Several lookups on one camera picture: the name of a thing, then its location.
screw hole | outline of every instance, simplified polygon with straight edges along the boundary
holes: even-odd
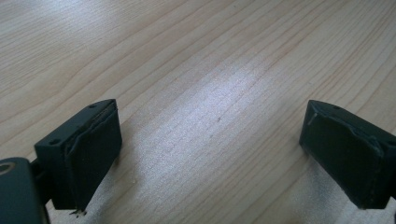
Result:
[[[388,141],[388,144],[391,145],[392,147],[396,147],[396,142],[395,141]]]
[[[5,162],[0,164],[0,175],[4,175],[14,169],[15,162]]]
[[[52,141],[49,142],[50,145],[55,145],[61,142],[61,139],[53,139]]]

wood grain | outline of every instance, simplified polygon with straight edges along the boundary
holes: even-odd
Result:
[[[115,98],[119,160],[52,223],[393,223],[298,138],[308,99],[396,134],[395,36],[391,0],[1,1],[0,158]]]

